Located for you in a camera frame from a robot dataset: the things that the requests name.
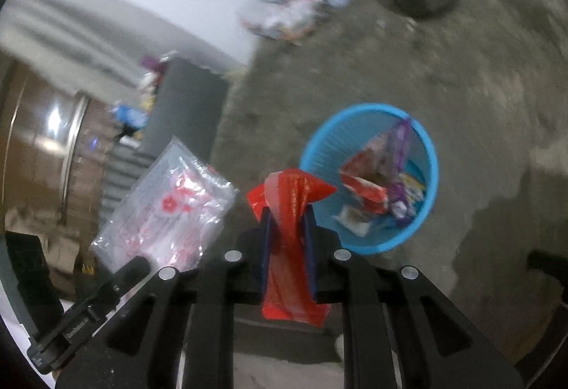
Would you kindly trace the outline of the red plastic bag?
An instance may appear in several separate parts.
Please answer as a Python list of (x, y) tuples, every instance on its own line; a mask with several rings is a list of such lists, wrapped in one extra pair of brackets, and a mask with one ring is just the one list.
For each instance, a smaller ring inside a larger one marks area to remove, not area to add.
[(312, 299), (304, 264), (303, 229), (300, 220), (308, 205), (326, 199), (336, 188), (301, 169), (271, 173), (246, 194), (257, 220), (271, 211), (278, 233), (272, 238), (269, 275), (262, 314), (267, 320), (323, 325), (327, 305)]

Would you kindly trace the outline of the clear printed plastic bag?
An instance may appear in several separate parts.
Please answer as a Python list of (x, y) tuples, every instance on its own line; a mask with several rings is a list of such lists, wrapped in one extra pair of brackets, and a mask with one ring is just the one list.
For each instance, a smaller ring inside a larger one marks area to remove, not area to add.
[(112, 213), (92, 251), (115, 272), (142, 256), (152, 269), (196, 268), (222, 231), (238, 190), (172, 138)]

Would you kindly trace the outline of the purple snack wrapper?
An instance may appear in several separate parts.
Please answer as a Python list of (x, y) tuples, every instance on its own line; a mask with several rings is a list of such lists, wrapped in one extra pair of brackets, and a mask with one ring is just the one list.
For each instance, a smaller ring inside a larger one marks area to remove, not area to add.
[(397, 226), (408, 226), (425, 199), (426, 186), (406, 172), (411, 146), (412, 120), (400, 120), (389, 132), (388, 152), (391, 158), (388, 174), (388, 208)]

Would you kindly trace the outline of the red white snack bag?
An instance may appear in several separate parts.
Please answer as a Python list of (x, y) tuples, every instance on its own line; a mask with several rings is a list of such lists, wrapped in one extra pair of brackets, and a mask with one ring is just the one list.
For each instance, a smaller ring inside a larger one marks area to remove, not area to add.
[(388, 133), (369, 140), (339, 169), (341, 183), (360, 202), (363, 210), (384, 215), (388, 211), (388, 174), (391, 158)]

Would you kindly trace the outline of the blue plastic trash basket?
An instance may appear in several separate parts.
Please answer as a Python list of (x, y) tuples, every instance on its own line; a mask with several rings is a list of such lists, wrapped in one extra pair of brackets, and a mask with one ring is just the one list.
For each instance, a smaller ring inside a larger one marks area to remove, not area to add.
[(317, 222), (362, 255), (410, 239), (430, 213), (439, 183), (430, 135), (403, 110), (380, 103), (332, 116), (308, 141), (300, 167), (336, 189), (315, 203)]

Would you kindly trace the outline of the floor trash pile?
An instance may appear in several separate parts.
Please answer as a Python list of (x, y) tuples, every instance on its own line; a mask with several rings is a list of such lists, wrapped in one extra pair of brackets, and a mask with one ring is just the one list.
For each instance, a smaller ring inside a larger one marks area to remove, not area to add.
[(353, 0), (246, 0), (239, 20), (252, 34), (271, 40), (295, 41)]

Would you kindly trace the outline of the blue detergent bottle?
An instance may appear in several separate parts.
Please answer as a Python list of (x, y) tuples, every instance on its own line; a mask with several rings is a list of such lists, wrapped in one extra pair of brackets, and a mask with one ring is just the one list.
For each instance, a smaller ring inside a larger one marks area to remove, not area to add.
[(145, 111), (126, 104), (115, 104), (112, 113), (117, 121), (134, 130), (144, 129), (148, 122), (148, 115)]

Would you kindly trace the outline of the grey storage box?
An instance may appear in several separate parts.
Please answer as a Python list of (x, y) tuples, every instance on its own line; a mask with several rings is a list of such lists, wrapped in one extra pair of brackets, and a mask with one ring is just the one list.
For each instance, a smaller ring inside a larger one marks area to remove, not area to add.
[(228, 90), (229, 83), (205, 67), (170, 60), (139, 152), (156, 157), (177, 138), (199, 159), (209, 160)]

